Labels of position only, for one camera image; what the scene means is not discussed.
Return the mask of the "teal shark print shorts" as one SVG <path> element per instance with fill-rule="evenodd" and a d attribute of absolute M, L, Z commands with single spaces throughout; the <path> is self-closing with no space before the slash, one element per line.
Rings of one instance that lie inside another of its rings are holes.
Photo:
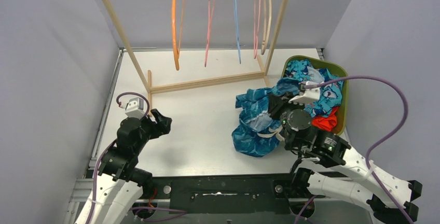
<path fill-rule="evenodd" d="M 248 89 L 236 96 L 235 108 L 241 108 L 239 124 L 231 137 L 237 152 L 263 157 L 278 147 L 281 139 L 281 124 L 269 116 L 269 95 L 282 96 L 285 93 L 297 95 L 299 81 L 282 78 L 271 88 Z"/>

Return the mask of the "light blue shark shorts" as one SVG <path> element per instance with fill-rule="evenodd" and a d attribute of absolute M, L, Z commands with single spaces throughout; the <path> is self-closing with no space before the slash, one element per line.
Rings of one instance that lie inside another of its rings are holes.
<path fill-rule="evenodd" d="M 321 84 L 338 78 L 338 76 L 333 75 L 328 68 L 314 68 L 311 61 L 308 59 L 291 60 L 287 62 L 283 76 L 293 78 L 300 82 L 312 81 L 316 84 Z M 339 107 L 342 103 L 342 89 L 343 81 L 321 87 L 320 99 L 307 104 L 305 106 L 305 111 L 313 118 L 329 117 L 334 108 Z"/>

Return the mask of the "orange shorts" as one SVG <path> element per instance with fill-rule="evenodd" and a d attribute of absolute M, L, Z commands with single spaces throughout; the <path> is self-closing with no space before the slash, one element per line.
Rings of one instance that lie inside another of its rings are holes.
<path fill-rule="evenodd" d="M 336 112 L 339 109 L 339 107 L 333 107 L 331 113 L 327 116 L 327 117 L 323 117 L 323 116 L 317 116 L 315 118 L 312 119 L 312 125 L 325 130 L 325 131 L 329 131 L 331 132 L 337 125 L 338 120 L 336 117 Z"/>

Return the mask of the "pink wire hanger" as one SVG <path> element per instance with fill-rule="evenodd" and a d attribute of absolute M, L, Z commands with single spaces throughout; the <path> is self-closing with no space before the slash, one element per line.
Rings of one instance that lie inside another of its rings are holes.
<path fill-rule="evenodd" d="M 260 27 L 261 0 L 254 0 L 253 4 L 253 58 L 257 58 L 258 36 Z"/>

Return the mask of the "orange wooden hanger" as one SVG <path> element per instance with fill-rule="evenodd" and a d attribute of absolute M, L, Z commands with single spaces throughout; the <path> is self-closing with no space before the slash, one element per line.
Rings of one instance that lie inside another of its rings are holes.
<path fill-rule="evenodd" d="M 184 12 L 185 12 L 185 0 L 182 0 L 182 9 L 181 9 L 180 22 L 179 22 L 180 30 L 177 31 L 177 0 L 172 0 L 172 5 L 171 5 L 172 47 L 173 47 L 174 65 L 177 71 L 180 70 L 179 58 L 181 52 Z"/>

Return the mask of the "light wooden hanger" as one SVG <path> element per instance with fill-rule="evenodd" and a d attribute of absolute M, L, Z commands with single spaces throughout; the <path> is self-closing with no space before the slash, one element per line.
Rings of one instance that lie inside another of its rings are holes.
<path fill-rule="evenodd" d="M 269 37 L 270 37 L 271 24 L 272 24 L 272 0 L 263 0 L 263 10 L 264 10 L 264 25 L 263 25 L 264 29 L 263 29 L 262 46 L 260 49 L 261 55 L 265 54 L 269 44 Z"/>

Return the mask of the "light blue hanger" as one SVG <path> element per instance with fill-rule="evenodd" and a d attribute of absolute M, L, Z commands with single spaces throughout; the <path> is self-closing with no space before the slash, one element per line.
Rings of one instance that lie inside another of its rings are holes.
<path fill-rule="evenodd" d="M 234 15 L 234 21 L 235 21 L 235 33 L 236 33 L 238 59 L 239 59 L 239 63 L 241 64 L 241 48 L 240 48 L 238 2 L 237 2 L 237 0 L 233 0 L 233 15 Z"/>

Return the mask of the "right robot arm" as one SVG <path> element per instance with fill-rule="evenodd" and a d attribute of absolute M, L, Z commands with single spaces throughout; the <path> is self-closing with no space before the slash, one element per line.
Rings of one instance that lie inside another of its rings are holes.
<path fill-rule="evenodd" d="M 312 125 L 303 106 L 292 104 L 293 96 L 269 94 L 268 114 L 281 122 L 277 134 L 285 150 L 304 160 L 349 177 L 338 180 L 307 168 L 293 170 L 293 192 L 300 197 L 320 195 L 361 207 L 383 223 L 411 223 L 419 208 L 413 200 L 421 196 L 422 184 L 402 180 L 368 161 L 340 136 Z"/>

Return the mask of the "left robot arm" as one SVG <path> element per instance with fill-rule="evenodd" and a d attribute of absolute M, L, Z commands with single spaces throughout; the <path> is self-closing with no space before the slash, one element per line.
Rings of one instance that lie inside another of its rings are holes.
<path fill-rule="evenodd" d="M 152 173 L 137 168 L 139 155 L 151 139 L 167 135 L 172 119 L 157 109 L 142 117 L 126 117 L 97 159 L 92 189 L 76 223 L 121 223 L 140 197 L 155 193 Z"/>

